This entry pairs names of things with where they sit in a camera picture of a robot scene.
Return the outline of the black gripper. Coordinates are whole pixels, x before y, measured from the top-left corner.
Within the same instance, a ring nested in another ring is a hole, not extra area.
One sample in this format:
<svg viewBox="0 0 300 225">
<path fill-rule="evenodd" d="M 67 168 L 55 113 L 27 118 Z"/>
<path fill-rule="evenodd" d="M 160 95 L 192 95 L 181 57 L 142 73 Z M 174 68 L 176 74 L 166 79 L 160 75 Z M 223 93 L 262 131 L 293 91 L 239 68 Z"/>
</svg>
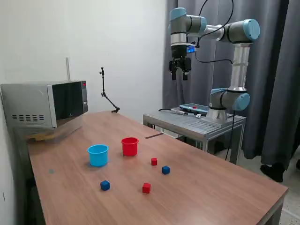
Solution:
<svg viewBox="0 0 300 225">
<path fill-rule="evenodd" d="M 186 46 L 171 46 L 172 60 L 169 61 L 168 70 L 171 73 L 172 80 L 177 79 L 177 61 L 182 61 L 183 80 L 188 80 L 188 74 L 191 71 L 191 59 L 186 58 Z"/>
</svg>

